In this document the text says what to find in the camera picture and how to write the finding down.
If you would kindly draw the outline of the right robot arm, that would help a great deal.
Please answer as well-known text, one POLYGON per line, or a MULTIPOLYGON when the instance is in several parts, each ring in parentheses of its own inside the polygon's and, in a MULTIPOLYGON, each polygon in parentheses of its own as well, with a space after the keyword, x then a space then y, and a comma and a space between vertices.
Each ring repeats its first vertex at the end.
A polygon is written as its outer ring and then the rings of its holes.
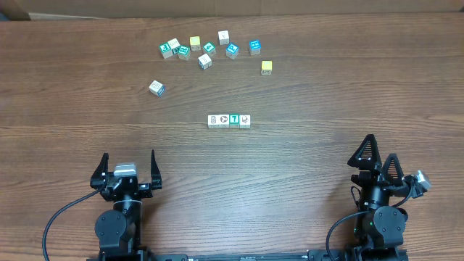
POLYGON ((357 243, 347 247, 345 259, 407 260, 406 251, 398 249, 408 219, 401 206, 432 187, 429 177, 421 170, 405 175, 396 154, 382 160, 373 134, 364 138, 347 164, 360 172, 351 177, 359 186, 354 228, 357 243))

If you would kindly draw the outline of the white block red picture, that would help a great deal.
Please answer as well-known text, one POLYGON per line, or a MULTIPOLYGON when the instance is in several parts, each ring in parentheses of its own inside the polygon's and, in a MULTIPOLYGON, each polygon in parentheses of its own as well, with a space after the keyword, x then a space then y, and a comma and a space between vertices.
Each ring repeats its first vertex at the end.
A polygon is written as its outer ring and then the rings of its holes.
POLYGON ((251 116, 250 115, 240 115, 239 119, 239 127, 240 128, 251 128, 251 116))

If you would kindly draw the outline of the white block owl picture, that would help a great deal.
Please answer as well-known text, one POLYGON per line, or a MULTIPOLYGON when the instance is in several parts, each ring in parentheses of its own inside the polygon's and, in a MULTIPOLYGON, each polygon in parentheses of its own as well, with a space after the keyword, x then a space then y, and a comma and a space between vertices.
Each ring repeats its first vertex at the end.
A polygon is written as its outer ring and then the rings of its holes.
POLYGON ((218 116, 217 115, 208 115, 207 116, 207 125, 208 128, 217 128, 219 126, 218 116))

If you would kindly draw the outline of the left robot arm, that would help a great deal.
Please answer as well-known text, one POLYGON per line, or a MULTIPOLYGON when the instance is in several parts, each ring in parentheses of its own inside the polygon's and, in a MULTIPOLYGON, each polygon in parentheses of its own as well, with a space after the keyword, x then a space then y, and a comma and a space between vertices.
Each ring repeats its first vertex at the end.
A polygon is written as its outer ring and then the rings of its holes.
POLYGON ((99 239, 98 260, 151 260, 153 254, 141 245, 142 200, 152 198, 153 191, 162 188, 162 176, 155 154, 150 157, 148 183, 138 181, 137 167, 133 162, 120 163, 108 170, 109 155, 101 162, 90 178, 90 187, 102 198, 113 203, 95 222, 99 239))

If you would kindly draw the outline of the green number seven block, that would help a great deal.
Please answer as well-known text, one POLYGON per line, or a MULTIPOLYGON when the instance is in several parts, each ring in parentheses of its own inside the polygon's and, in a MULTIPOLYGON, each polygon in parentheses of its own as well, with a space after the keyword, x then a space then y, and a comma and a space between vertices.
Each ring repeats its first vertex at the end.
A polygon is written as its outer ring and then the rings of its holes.
POLYGON ((240 115, 230 114, 229 115, 229 127, 230 128, 240 128, 240 115))

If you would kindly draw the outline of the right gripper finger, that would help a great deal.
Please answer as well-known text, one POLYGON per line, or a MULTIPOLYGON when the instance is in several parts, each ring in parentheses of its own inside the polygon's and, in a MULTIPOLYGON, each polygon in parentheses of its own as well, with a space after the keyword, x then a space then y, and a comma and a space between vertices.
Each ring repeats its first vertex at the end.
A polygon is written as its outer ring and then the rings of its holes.
POLYGON ((356 152, 349 158, 347 164, 364 171, 380 171, 382 162, 378 150, 376 138, 368 134, 356 152))
POLYGON ((391 186, 402 186, 404 174, 396 154, 392 153, 386 158, 381 174, 391 186))

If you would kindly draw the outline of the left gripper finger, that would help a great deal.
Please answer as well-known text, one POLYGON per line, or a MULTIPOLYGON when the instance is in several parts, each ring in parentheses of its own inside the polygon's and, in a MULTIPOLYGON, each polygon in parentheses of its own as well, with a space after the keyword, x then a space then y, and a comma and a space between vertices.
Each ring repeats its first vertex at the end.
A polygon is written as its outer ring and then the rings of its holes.
POLYGON ((93 189, 101 189, 106 186, 106 173, 108 171, 108 153, 103 153, 101 161, 90 179, 90 187, 93 189))
POLYGON ((151 181, 152 181, 151 190, 162 189, 162 176, 161 176, 160 169, 155 159, 154 150, 152 150, 152 155, 151 155, 150 176, 151 176, 151 181))

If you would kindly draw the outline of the white block dark round picture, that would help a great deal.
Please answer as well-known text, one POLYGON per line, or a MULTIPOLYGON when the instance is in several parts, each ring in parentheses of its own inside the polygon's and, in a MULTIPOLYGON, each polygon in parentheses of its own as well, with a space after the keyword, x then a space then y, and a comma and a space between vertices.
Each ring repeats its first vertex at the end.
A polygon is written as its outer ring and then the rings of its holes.
POLYGON ((218 115, 218 125, 220 128, 228 128, 230 125, 229 115, 218 115))

